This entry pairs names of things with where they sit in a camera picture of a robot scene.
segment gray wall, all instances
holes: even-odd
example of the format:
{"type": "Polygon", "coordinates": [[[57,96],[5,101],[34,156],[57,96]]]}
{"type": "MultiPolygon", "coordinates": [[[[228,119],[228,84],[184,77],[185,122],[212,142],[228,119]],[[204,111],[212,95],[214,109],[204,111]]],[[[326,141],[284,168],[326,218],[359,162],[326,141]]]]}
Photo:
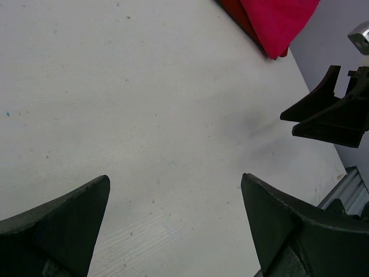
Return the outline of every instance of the gray wall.
{"type": "MultiPolygon", "coordinates": [[[[369,0],[321,0],[291,51],[309,90],[321,81],[330,65],[341,65],[336,95],[344,96],[348,70],[356,70],[362,55],[347,38],[357,25],[369,20],[369,0]]],[[[358,166],[369,184],[369,132],[358,149],[336,146],[345,166],[358,166]]]]}

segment white table surface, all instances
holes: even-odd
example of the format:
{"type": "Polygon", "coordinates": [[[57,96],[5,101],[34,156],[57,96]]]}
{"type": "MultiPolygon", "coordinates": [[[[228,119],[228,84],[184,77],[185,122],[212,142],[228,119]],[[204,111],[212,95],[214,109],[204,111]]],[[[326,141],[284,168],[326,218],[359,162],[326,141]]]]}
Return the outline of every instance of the white table surface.
{"type": "Polygon", "coordinates": [[[0,219],[98,175],[89,276],[253,276],[253,173],[318,204],[345,173],[279,115],[308,93],[211,0],[0,1],[0,219]]]}

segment silver metal part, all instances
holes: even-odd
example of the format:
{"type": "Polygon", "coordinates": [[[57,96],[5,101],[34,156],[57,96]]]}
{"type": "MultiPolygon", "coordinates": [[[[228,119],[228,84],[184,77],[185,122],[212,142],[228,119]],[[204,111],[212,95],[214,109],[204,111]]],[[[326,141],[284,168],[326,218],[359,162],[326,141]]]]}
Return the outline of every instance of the silver metal part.
{"type": "Polygon", "coordinates": [[[348,215],[360,215],[366,202],[369,201],[369,192],[356,166],[346,170],[345,177],[318,207],[326,209],[334,199],[341,199],[348,215]]]}
{"type": "Polygon", "coordinates": [[[369,55],[369,21],[361,23],[351,33],[348,38],[363,55],[369,55]]]}

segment red cloth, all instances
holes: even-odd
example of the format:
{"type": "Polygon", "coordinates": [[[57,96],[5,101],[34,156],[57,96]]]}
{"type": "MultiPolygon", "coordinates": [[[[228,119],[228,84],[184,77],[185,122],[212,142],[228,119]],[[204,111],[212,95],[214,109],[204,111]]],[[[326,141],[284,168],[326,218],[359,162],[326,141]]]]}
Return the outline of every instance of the red cloth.
{"type": "Polygon", "coordinates": [[[280,56],[305,27],[319,0],[240,0],[266,53],[280,56]]]}
{"type": "MultiPolygon", "coordinates": [[[[249,37],[264,50],[253,26],[251,25],[250,19],[244,10],[240,0],[217,0],[220,6],[232,17],[232,19],[241,27],[241,29],[248,34],[249,37]]],[[[280,57],[285,57],[288,54],[288,48],[280,55],[280,57]]]]}

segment pink fabric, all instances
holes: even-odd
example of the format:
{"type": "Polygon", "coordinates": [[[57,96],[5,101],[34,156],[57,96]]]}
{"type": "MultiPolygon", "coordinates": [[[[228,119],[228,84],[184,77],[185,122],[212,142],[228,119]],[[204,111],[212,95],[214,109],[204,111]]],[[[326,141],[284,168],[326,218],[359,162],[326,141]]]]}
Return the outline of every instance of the pink fabric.
{"type": "Polygon", "coordinates": [[[286,50],[319,4],[319,0],[240,1],[271,59],[286,50]]]}

